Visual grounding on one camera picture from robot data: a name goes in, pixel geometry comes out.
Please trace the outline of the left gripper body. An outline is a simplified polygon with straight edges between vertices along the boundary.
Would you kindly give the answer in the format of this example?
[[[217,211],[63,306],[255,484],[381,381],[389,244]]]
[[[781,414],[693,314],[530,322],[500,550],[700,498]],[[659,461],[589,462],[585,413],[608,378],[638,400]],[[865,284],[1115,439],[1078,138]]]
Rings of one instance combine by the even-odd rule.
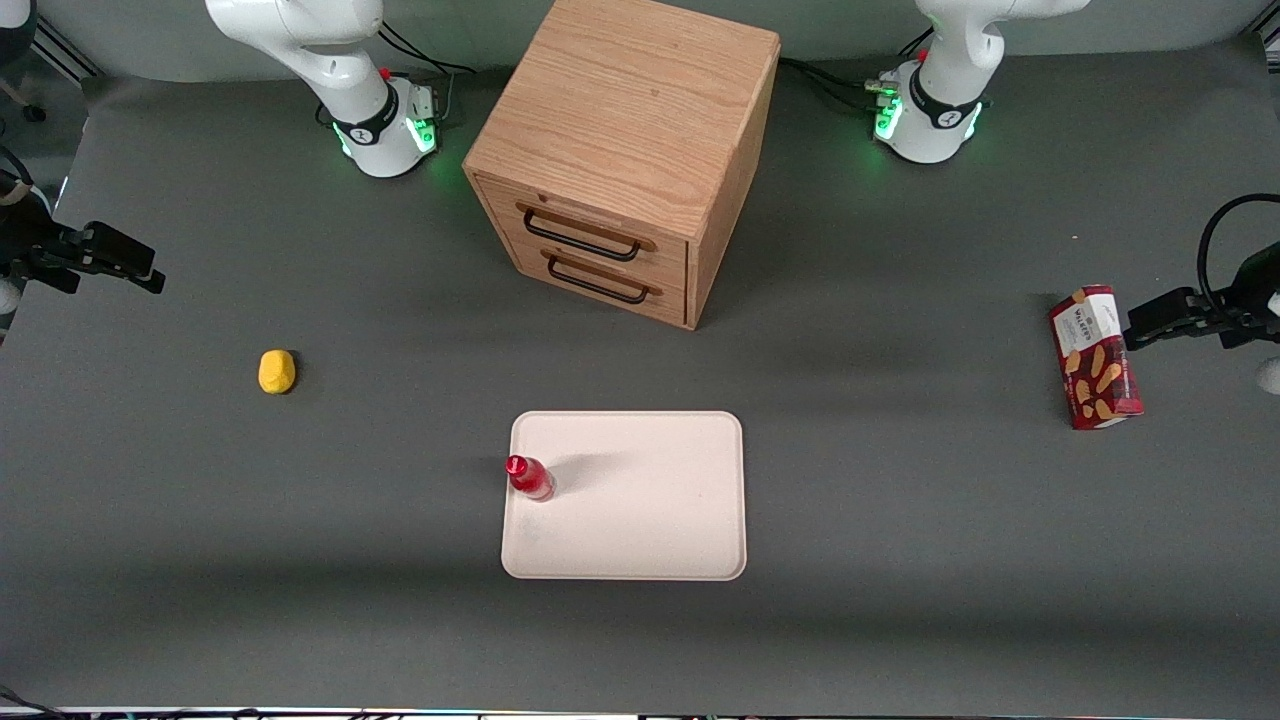
[[[1243,261],[1230,286],[1215,292],[1228,328],[1222,348],[1252,342],[1279,343],[1279,246],[1271,245]]]

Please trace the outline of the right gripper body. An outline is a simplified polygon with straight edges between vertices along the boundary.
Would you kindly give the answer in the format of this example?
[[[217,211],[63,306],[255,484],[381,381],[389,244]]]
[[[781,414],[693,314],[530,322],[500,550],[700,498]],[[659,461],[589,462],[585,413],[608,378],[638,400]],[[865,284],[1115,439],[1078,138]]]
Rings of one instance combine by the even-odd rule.
[[[84,265],[84,224],[52,218],[42,192],[18,178],[1,179],[1,261],[4,278],[38,281],[74,293]]]

